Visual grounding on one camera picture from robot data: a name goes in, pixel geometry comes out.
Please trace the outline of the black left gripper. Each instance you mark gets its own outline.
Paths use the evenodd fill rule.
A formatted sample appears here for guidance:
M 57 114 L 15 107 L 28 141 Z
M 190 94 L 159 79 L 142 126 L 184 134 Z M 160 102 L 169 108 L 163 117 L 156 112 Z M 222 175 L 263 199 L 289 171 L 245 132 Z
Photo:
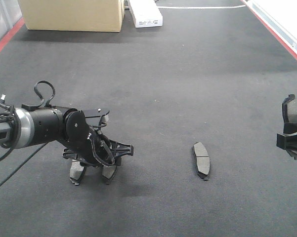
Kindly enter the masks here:
M 123 156 L 132 156 L 133 145 L 108 139 L 99 129 L 89 129 L 85 138 L 69 142 L 62 140 L 63 158 L 82 163 L 83 166 L 120 166 Z

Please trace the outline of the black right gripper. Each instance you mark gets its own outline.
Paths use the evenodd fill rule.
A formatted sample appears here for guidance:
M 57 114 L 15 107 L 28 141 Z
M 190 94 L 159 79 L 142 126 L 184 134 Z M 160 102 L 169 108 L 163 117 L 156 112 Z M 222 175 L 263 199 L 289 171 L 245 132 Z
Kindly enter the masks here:
M 276 146 L 297 159 L 297 122 L 284 123 L 283 133 L 278 133 Z

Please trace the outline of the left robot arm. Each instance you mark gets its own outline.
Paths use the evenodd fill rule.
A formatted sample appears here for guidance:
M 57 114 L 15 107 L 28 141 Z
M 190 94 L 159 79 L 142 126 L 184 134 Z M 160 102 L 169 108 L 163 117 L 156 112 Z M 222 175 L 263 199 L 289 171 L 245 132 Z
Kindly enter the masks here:
M 85 166 L 119 166 L 122 156 L 133 155 L 133 146 L 108 139 L 101 132 L 108 114 L 108 109 L 100 108 L 15 108 L 0 113 L 0 146 L 12 151 L 58 141 L 65 147 L 64 158 Z

